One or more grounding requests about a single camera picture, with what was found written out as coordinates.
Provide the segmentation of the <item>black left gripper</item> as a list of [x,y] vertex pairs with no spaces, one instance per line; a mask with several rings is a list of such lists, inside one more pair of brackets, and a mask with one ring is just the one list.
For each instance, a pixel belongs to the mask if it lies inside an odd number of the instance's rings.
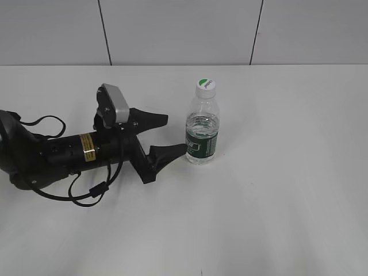
[[167,125],[168,115],[130,108],[128,121],[105,128],[102,118],[94,116],[97,161],[117,163],[118,169],[130,162],[144,184],[156,181],[156,175],[168,164],[185,155],[186,144],[150,146],[148,158],[137,138],[139,133]]

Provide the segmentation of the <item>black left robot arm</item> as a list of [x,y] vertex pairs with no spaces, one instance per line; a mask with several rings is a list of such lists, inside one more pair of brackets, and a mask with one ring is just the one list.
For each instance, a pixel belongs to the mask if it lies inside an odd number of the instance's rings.
[[136,108],[130,112],[128,122],[111,128],[96,115],[93,132],[52,137],[28,131],[17,113],[3,110],[1,126],[7,140],[1,141],[1,170],[20,190],[43,189],[69,175],[119,162],[130,162],[144,184],[154,182],[187,146],[150,146],[145,153],[137,135],[165,126],[168,116]]

